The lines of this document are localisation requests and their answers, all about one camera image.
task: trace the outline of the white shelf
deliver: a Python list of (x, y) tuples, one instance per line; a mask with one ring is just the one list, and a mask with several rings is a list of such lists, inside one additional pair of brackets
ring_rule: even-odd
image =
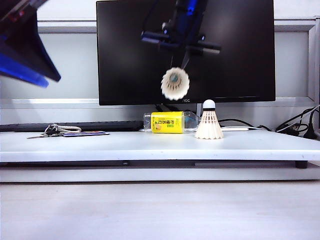
[(36, 132), (3, 132), (1, 162), (123, 160), (320, 161), (320, 142), (264, 130), (225, 132), (223, 139), (187, 134), (111, 132), (88, 137), (27, 139)]

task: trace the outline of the keys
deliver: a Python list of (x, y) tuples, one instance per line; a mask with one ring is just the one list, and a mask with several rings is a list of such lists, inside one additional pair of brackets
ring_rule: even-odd
[(27, 137), (26, 139), (40, 139), (40, 138), (46, 138), (46, 137), (59, 137), (59, 136), (61, 136), (60, 133), (55, 133), (55, 134), (51, 134), (51, 135), (42, 133), (39, 136), (30, 136), (30, 137)]
[(58, 131), (58, 125), (51, 124), (49, 125), (45, 130), (44, 133), (42, 133), (39, 136), (31, 136), (27, 137), (27, 139), (39, 139), (39, 138), (46, 138), (46, 137), (58, 137), (61, 136), (61, 132)]

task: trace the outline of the blurred object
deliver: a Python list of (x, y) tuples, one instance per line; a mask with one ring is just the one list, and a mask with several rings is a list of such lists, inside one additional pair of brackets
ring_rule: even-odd
[(197, 139), (222, 139), (224, 137), (216, 115), (216, 104), (212, 100), (206, 100), (203, 103), (203, 114), (195, 137)]
[(169, 100), (182, 99), (189, 89), (189, 76), (185, 70), (173, 67), (162, 77), (162, 94)]
[(61, 76), (39, 37), (37, 9), (47, 0), (2, 0), (0, 75), (47, 87)]

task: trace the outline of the falling shuttlecock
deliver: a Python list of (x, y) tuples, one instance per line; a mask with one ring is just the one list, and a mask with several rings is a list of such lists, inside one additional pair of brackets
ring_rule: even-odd
[(182, 99), (188, 92), (189, 82), (189, 76), (185, 70), (173, 67), (166, 71), (162, 78), (162, 94), (169, 100)]
[(224, 137), (216, 115), (216, 104), (212, 100), (203, 103), (203, 114), (195, 133), (197, 139), (222, 139)]

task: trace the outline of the white table surface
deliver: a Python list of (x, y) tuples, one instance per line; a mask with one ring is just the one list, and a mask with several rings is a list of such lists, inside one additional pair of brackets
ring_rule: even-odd
[(320, 182), (0, 185), (1, 240), (319, 240)]
[(225, 132), (223, 139), (216, 140), (196, 139), (193, 132), (27, 139), (36, 135), (0, 133), (0, 161), (320, 160), (320, 141), (264, 130)]

